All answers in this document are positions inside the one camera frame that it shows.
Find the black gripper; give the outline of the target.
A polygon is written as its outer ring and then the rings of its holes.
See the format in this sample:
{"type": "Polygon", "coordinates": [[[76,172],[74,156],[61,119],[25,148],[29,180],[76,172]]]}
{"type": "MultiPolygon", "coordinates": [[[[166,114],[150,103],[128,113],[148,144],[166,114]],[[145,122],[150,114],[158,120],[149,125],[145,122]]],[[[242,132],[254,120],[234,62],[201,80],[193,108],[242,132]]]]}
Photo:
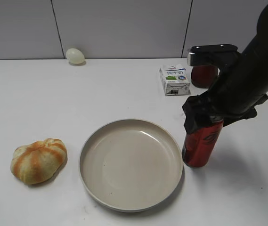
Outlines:
{"type": "Polygon", "coordinates": [[[190,96],[183,104],[186,133],[210,127],[210,114],[224,117],[223,127],[255,118],[255,106],[268,99],[267,92],[268,68],[264,65],[237,65],[222,71],[208,91],[190,96]]]}

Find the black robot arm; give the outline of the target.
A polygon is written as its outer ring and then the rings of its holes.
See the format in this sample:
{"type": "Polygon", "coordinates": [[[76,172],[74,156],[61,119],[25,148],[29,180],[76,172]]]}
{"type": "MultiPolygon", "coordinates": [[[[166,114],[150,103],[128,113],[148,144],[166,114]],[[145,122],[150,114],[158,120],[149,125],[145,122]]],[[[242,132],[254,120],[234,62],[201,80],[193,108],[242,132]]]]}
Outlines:
{"type": "Polygon", "coordinates": [[[242,53],[229,44],[194,46],[187,62],[193,67],[213,65],[220,70],[206,92],[184,103],[188,134],[217,120],[229,125],[256,117],[255,106],[268,99],[268,5],[260,14],[255,37],[242,53]]]}

